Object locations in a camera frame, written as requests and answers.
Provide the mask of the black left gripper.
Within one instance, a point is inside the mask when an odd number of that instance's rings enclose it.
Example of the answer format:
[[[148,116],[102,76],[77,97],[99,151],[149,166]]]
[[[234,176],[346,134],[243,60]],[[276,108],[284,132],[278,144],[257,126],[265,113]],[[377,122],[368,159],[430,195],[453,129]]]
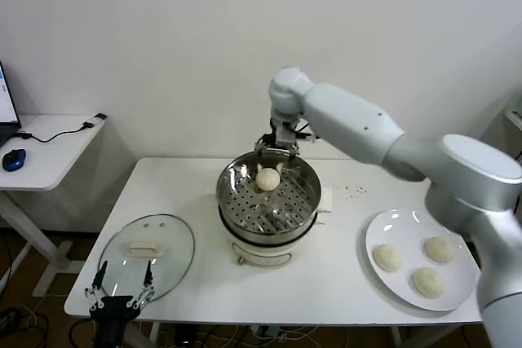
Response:
[[[108,262],[104,261],[90,286],[84,289],[91,319],[96,323],[93,346],[97,348],[121,347],[128,323],[136,319],[152,300],[152,263],[148,261],[141,291],[133,297],[103,297],[102,283]]]

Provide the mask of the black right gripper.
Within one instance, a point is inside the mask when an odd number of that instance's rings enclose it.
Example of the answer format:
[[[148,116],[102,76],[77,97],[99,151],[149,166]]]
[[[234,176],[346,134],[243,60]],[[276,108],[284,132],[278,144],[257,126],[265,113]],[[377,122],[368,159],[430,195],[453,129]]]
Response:
[[[297,131],[294,124],[270,119],[271,132],[260,137],[254,143],[254,152],[257,156],[257,167],[262,168],[262,157],[266,148],[286,150],[289,152],[289,161],[294,160],[300,153],[297,144]]]

